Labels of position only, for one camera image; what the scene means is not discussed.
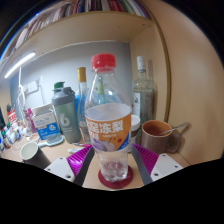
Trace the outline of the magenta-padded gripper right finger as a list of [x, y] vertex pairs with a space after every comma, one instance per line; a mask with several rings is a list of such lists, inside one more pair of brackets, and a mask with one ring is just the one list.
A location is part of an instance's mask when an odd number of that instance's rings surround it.
[[156, 154], [134, 144], [131, 149], [144, 185], [157, 181], [182, 169], [168, 154]]

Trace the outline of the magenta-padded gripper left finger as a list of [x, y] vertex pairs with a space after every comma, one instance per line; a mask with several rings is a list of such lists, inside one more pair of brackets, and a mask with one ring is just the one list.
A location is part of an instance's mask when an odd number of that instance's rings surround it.
[[93, 156], [93, 148], [87, 146], [67, 158], [57, 158], [45, 170], [78, 186], [82, 186]]

